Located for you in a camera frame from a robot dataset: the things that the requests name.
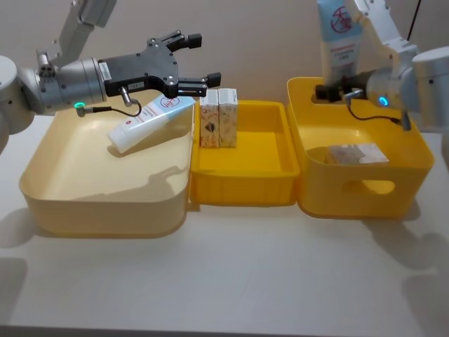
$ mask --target yellow tray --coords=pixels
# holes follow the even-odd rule
[[[434,158],[413,123],[412,131],[387,120],[358,121],[345,105],[314,104],[314,87],[321,79],[295,78],[288,82],[288,120],[301,176],[297,200],[303,211],[316,217],[398,218],[409,209]],[[396,110],[376,108],[355,100],[354,113],[362,116]],[[325,164],[330,145],[376,143],[388,164],[345,166]]]
[[[299,166],[281,103],[239,101],[236,148],[200,147],[198,105],[195,123],[192,201],[237,206],[295,203]]]
[[[135,93],[145,105],[156,91]],[[120,107],[120,97],[100,105]],[[37,223],[62,236],[160,237],[183,224],[193,108],[119,154],[107,133],[125,117],[58,112],[20,179]]]

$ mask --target cable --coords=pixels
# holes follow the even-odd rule
[[[412,25],[410,26],[410,30],[408,31],[407,41],[410,41],[410,38],[412,37],[413,27],[415,26],[415,21],[416,21],[416,18],[418,17],[418,11],[420,10],[420,6],[421,6],[421,0],[418,0],[418,5],[416,6],[416,9],[415,9],[415,14],[413,16]]]
[[[350,105],[347,105],[347,108],[348,108],[349,113],[353,116],[353,118],[358,119],[359,121],[371,121],[373,119],[387,119],[389,121],[392,121],[395,124],[398,124],[398,125],[401,124],[401,120],[396,117],[381,116],[381,115],[375,115],[375,116],[369,116],[369,117],[359,117],[354,114]]]
[[[141,105],[140,102],[139,102],[138,100],[136,100],[136,99],[132,99],[132,101],[133,101],[134,104],[137,104],[137,105],[139,106],[139,111],[138,111],[137,114],[129,114],[129,113],[127,113],[127,112],[124,112],[123,110],[115,109],[115,108],[113,108],[113,107],[111,108],[111,111],[120,112],[121,114],[124,114],[124,115],[126,115],[126,116],[128,116],[128,117],[137,117],[137,116],[139,116],[139,115],[142,113],[142,105]]]

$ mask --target plastic basket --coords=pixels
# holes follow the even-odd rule
[[[237,146],[200,147],[195,109],[192,201],[199,204],[280,206],[295,203],[299,165],[281,103],[239,101]]]
[[[314,217],[398,218],[408,211],[434,158],[413,123],[411,131],[388,120],[358,121],[342,104],[315,104],[317,78],[288,82],[288,120],[301,176],[298,204]],[[360,116],[400,112],[355,100]],[[388,164],[326,164],[330,145],[376,143]]]
[[[160,93],[134,95],[145,104]],[[117,96],[108,103],[123,102]],[[162,237],[177,230],[187,214],[192,112],[125,154],[106,137],[123,122],[120,114],[58,112],[20,179],[38,225],[64,237]]]

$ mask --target cardboard box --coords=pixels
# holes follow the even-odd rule
[[[389,160],[375,143],[355,145],[334,145],[328,147],[328,164],[376,164]]]
[[[206,96],[201,97],[200,104],[200,146],[220,146],[220,116],[218,110],[218,90],[207,90]]]
[[[239,102],[236,89],[219,89],[220,147],[237,146],[237,120]]]

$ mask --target bottle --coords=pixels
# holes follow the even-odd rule
[[[192,97],[170,99],[160,95],[145,105],[138,116],[128,118],[110,131],[107,137],[120,153],[124,153],[194,103]]]
[[[362,26],[352,22],[343,0],[318,0],[325,85],[356,75]]]

